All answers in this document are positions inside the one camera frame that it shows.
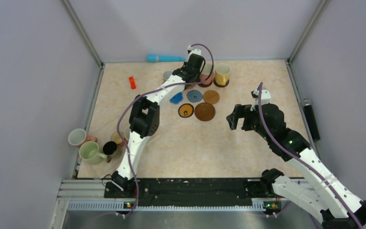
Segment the plain pink mug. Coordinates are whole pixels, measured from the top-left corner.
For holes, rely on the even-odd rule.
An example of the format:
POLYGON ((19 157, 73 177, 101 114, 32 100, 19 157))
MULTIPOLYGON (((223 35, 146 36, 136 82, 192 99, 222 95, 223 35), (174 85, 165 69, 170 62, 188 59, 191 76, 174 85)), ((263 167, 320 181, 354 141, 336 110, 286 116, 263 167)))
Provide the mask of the plain pink mug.
POLYGON ((200 82, 203 84, 208 84, 213 81, 214 78, 214 70, 213 65, 211 63, 206 63, 203 67, 202 72, 200 73, 200 82))

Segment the woven rattan coaster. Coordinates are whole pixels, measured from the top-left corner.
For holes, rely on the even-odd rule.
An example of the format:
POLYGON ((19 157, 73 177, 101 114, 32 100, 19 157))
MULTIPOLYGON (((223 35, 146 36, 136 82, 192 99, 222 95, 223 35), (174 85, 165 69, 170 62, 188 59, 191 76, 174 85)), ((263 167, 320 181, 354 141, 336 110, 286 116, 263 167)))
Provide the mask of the woven rattan coaster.
POLYGON ((186 84, 185 85, 185 90, 191 90, 196 86, 196 84, 186 84))

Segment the dark wooden coaster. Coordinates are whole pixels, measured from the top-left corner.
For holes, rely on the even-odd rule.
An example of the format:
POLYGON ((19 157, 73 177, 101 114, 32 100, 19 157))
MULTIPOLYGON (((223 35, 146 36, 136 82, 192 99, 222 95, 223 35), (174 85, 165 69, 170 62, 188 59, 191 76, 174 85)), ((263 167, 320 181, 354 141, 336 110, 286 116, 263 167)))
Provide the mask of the dark wooden coaster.
POLYGON ((213 79, 213 83, 214 83, 214 85, 215 85, 215 86, 217 86, 217 87, 224 88, 224 87, 227 87, 227 86, 229 85, 230 81, 229 81, 229 80, 227 80, 227 82, 225 83, 225 85, 219 85, 219 84, 217 83, 216 79, 214 78, 214 79, 213 79))
POLYGON ((205 87, 209 87, 209 86, 211 86, 213 84, 213 82, 210 82, 210 83, 208 83, 208 84, 203 84, 203 83, 201 83, 201 84, 198 84, 198 86, 199 87, 203 87, 203 88, 205 88, 205 87))

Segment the pink printed mug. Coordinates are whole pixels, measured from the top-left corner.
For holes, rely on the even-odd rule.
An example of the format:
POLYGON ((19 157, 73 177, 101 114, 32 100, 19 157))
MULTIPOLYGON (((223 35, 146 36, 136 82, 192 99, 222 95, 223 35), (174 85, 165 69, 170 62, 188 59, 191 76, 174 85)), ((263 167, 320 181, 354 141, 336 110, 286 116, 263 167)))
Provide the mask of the pink printed mug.
POLYGON ((172 75, 173 71, 167 70, 163 73, 163 82, 167 81, 172 75))

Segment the grey silicone coaster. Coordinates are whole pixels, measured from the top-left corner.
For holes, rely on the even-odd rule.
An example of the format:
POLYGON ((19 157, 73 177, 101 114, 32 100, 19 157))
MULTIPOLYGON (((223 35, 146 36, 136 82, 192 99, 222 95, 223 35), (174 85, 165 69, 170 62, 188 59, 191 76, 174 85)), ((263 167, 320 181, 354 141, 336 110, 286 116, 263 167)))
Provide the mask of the grey silicone coaster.
POLYGON ((190 90, 187 92, 186 96, 191 103, 198 103, 203 100, 203 94, 198 90, 190 90))

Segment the brown grooved coaster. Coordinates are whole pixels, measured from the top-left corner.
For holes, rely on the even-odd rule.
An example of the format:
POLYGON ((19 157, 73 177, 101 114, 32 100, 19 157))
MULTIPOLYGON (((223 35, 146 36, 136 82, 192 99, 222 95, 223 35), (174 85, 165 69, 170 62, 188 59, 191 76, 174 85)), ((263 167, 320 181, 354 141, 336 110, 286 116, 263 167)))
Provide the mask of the brown grooved coaster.
POLYGON ((198 120, 208 122, 215 117, 216 110, 210 103, 200 103, 195 107, 194 114, 198 120))

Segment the blue flower coaster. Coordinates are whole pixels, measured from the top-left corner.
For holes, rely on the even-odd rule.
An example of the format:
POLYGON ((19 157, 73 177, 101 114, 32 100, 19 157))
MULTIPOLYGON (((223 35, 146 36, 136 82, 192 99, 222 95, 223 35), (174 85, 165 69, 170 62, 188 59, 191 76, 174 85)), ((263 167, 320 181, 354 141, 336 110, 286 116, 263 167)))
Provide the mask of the blue flower coaster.
POLYGON ((173 96, 170 99, 170 103, 172 103, 172 104, 179 104, 182 100, 183 100, 183 93, 180 92, 180 93, 177 93, 175 96, 173 96))

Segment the light wooden coaster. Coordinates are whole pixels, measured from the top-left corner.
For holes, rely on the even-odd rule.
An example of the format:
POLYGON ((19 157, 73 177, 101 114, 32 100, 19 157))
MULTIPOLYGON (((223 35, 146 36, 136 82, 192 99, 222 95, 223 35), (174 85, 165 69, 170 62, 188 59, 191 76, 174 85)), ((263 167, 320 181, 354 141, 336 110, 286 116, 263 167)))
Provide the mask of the light wooden coaster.
POLYGON ((220 101, 220 95, 217 91, 208 90, 203 94, 203 100, 209 104, 216 104, 220 101))

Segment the yellow mug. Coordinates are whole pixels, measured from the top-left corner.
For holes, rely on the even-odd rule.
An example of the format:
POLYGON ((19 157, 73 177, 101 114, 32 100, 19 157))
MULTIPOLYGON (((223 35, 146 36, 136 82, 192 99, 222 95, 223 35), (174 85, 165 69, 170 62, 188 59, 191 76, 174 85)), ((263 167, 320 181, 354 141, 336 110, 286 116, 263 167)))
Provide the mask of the yellow mug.
POLYGON ((229 80, 231 74, 231 67, 226 63, 220 63, 215 68, 215 79, 219 85, 225 85, 229 80))

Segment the brown paw print coaster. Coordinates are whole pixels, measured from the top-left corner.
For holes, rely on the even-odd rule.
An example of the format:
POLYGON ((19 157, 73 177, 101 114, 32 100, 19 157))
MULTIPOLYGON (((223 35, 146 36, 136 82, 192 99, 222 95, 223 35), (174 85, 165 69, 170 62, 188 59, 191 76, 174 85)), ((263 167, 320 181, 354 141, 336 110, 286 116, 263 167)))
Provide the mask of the brown paw print coaster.
POLYGON ((192 104, 186 103, 178 108, 178 115, 181 118, 191 117, 193 113, 194 113, 194 106, 192 104))

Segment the black microphone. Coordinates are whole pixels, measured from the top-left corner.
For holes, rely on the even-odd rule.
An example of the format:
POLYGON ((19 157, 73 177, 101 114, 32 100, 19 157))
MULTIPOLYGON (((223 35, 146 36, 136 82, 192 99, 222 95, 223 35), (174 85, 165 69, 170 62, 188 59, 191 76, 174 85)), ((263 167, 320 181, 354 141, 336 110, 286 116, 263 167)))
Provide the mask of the black microphone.
POLYGON ((312 100, 311 99, 304 99, 301 102, 303 111, 304 111, 304 115, 306 118, 306 122, 308 124, 308 128, 312 137, 313 141, 318 141, 320 140, 320 134, 319 134, 319 130, 317 127, 317 123, 316 123, 316 119, 315 119, 315 114, 312 108, 312 100))

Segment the light green mug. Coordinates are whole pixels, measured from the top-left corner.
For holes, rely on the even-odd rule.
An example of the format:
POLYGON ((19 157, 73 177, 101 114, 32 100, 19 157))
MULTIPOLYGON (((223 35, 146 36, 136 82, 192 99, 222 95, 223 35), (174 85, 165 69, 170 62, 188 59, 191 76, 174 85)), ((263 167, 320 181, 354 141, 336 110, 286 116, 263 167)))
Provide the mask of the light green mug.
POLYGON ((130 139, 130 132, 131 132, 130 127, 129 127, 129 126, 126 126, 126 127, 124 128, 123 134, 124 134, 124 139, 125 139, 127 142, 128 142, 128 141, 129 141, 129 139, 130 139))

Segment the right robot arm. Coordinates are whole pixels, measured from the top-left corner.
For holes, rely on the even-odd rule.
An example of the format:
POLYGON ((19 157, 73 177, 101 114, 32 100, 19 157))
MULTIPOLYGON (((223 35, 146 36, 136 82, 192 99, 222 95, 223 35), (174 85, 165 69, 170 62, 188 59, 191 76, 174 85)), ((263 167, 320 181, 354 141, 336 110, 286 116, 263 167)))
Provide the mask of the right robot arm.
POLYGON ((269 148, 295 168, 309 183, 304 188, 277 169, 262 173, 260 190, 292 201, 312 215, 325 229, 361 229, 366 224, 366 200, 347 189, 317 157, 308 141, 286 126, 285 115, 275 104, 235 105, 226 118, 231 130, 238 120, 242 130, 255 131, 269 148))

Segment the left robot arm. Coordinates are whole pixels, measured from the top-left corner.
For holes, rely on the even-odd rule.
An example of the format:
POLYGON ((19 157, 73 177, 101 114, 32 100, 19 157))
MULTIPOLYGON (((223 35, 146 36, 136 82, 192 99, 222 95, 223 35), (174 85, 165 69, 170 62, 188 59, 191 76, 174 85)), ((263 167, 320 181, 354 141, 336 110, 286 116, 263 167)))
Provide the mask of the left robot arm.
POLYGON ((128 197, 135 189, 134 177, 145 145, 160 125, 160 108, 189 85, 199 82, 205 59, 198 53, 189 54, 188 61, 173 71, 168 80, 151 92, 135 98, 129 117, 130 134, 123 159, 112 174, 112 183, 120 196, 128 197))

